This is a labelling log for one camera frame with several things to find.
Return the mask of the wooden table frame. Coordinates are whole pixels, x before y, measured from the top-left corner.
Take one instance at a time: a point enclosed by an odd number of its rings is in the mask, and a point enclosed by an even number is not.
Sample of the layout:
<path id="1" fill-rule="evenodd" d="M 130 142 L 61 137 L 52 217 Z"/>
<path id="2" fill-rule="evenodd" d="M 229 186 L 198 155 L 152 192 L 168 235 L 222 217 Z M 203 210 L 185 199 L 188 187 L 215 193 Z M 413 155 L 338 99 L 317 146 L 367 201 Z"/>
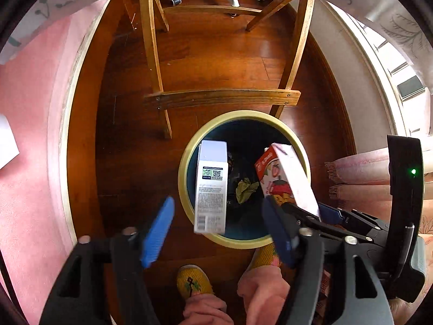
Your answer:
<path id="1" fill-rule="evenodd" d="M 248 15 L 182 12 L 167 19 L 169 32 L 156 35 L 165 91 L 278 88 L 295 26 L 290 5 L 250 32 Z M 142 30 L 132 30 L 123 14 L 106 63 L 98 117 L 112 125 L 157 121 L 157 111 L 142 104 L 151 91 Z"/>

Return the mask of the yellow patterned slipper right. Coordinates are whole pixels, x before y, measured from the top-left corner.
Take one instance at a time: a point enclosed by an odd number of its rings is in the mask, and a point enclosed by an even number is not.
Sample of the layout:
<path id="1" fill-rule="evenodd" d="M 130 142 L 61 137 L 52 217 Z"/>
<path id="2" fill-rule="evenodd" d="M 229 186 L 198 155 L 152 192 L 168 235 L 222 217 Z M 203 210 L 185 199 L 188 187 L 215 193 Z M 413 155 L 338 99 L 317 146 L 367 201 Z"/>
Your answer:
<path id="1" fill-rule="evenodd" d="M 252 256 L 251 262 L 247 268 L 247 271 L 259 268 L 262 266 L 281 266 L 280 257 L 274 247 L 274 244 L 268 244 L 257 248 Z"/>

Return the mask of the pink floral curtain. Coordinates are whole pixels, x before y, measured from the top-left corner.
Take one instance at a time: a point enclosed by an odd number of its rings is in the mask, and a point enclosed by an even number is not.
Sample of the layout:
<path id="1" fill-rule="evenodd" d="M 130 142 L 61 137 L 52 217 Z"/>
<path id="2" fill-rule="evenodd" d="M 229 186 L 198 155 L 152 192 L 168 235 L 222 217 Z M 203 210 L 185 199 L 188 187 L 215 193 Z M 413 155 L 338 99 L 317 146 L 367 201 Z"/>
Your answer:
<path id="1" fill-rule="evenodd" d="M 432 146 L 422 143 L 424 202 L 420 234 L 432 234 Z M 391 186 L 388 149 L 340 158 L 325 163 L 333 185 L 330 198 L 344 210 L 359 210 L 384 222 L 391 219 Z"/>

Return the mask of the yellow patterned slipper left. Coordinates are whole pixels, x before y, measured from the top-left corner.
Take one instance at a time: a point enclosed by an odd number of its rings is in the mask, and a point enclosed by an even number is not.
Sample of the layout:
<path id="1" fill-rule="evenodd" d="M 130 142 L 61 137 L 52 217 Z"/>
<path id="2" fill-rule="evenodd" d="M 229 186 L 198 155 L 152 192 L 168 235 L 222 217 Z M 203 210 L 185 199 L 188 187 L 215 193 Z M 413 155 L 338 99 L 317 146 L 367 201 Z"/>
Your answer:
<path id="1" fill-rule="evenodd" d="M 189 264 L 180 267 L 176 284 L 179 294 L 185 300 L 202 294 L 214 294 L 206 273 L 196 265 Z"/>

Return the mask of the pink strawberry milk carton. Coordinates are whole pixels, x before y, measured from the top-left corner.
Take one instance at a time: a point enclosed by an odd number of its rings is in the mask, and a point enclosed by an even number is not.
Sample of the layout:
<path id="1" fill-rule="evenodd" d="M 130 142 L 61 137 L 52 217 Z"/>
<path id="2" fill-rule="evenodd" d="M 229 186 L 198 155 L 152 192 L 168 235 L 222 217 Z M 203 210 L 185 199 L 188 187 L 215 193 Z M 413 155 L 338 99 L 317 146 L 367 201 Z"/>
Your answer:
<path id="1" fill-rule="evenodd" d="M 291 145 L 273 143 L 255 163 L 264 197 L 278 206 L 291 203 L 320 218 L 319 205 L 301 162 Z"/>

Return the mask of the crumpled yellow paper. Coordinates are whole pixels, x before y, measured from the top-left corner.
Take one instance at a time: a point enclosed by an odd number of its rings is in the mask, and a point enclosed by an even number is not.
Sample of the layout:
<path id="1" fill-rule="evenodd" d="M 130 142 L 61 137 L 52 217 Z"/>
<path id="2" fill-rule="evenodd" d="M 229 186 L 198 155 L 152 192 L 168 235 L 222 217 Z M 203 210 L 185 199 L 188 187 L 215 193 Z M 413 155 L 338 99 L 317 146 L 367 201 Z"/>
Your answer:
<path id="1" fill-rule="evenodd" d="M 244 178 L 238 182 L 236 187 L 236 199 L 238 204 L 243 204 L 259 188 L 259 182 L 251 182 L 249 178 Z"/>

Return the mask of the yellow patterned slipper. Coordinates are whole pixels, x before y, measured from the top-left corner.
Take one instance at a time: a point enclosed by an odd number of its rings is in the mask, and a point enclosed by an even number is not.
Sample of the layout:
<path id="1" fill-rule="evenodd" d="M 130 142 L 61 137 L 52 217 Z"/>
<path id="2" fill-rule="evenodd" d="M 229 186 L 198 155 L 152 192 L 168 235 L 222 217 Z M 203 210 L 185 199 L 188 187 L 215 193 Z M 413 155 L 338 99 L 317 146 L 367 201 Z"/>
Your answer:
<path id="1" fill-rule="evenodd" d="M 202 294 L 214 294 L 206 273 L 196 265 L 189 264 L 180 267 L 176 284 L 179 294 L 185 300 Z"/>
<path id="2" fill-rule="evenodd" d="M 257 248 L 252 256 L 251 262 L 247 268 L 247 271 L 259 268 L 262 266 L 281 266 L 280 257 L 274 247 L 274 244 L 268 244 Z"/>

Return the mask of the white rectangular carton box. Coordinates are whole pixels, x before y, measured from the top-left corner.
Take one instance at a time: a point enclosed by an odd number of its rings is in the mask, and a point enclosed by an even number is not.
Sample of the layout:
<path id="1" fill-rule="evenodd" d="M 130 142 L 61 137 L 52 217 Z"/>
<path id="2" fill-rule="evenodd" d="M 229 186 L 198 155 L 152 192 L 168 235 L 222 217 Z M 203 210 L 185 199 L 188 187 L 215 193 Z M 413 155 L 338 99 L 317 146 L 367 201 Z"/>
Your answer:
<path id="1" fill-rule="evenodd" d="M 202 140 L 196 170 L 195 233 L 225 233 L 227 191 L 227 143 Z"/>

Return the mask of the black gold wrapper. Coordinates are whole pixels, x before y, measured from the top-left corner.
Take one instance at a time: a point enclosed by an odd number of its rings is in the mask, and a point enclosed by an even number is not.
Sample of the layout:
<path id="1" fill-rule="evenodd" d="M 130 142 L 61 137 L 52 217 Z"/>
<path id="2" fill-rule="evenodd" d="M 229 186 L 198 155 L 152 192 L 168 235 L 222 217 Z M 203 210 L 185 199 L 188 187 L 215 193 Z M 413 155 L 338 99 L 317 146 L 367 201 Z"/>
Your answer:
<path id="1" fill-rule="evenodd" d="M 236 189 L 238 183 L 241 180 L 241 173 L 238 165 L 238 161 L 233 157 L 233 154 L 228 152 L 228 196 L 227 204 L 228 208 L 234 208 L 238 205 L 236 197 Z"/>

